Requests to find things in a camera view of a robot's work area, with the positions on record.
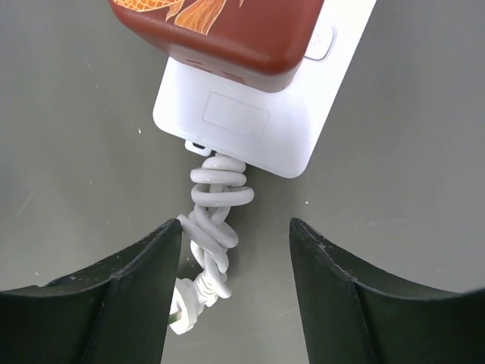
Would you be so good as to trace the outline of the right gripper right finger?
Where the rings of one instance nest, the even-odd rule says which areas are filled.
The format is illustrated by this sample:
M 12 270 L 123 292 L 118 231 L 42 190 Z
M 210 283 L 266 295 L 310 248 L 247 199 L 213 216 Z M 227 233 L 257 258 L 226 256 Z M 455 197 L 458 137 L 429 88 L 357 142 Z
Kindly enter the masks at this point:
M 484 291 L 390 274 L 299 218 L 289 247 L 311 363 L 482 363 Z

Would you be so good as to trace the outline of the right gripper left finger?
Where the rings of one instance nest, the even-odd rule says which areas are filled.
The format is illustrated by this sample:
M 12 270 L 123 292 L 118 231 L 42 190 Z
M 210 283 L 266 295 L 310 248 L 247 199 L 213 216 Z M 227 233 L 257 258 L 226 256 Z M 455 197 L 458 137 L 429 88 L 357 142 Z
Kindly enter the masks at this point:
M 177 219 L 89 267 L 1 293 L 3 363 L 160 363 L 182 240 Z

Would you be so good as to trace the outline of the white power strip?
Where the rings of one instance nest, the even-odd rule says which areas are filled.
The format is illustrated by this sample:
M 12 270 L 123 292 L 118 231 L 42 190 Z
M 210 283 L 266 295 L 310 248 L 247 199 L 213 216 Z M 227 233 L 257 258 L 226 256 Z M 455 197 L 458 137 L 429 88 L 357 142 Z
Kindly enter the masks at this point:
M 239 241 L 230 210 L 254 198 L 245 169 L 298 177 L 306 169 L 374 10 L 373 1 L 326 1 L 291 84 L 266 93 L 169 58 L 153 109 L 156 126 L 204 161 L 190 173 L 193 209 L 180 215 L 201 272 L 178 279 L 169 325 L 191 330 L 203 310 L 231 296 L 227 252 Z

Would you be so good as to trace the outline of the red cube plug adapter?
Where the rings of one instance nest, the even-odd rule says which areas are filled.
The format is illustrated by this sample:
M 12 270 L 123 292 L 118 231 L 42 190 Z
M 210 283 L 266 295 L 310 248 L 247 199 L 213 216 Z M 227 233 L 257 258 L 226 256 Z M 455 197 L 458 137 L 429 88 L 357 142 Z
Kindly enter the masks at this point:
M 111 1 L 128 29 L 181 64 L 277 93 L 289 86 L 324 0 Z

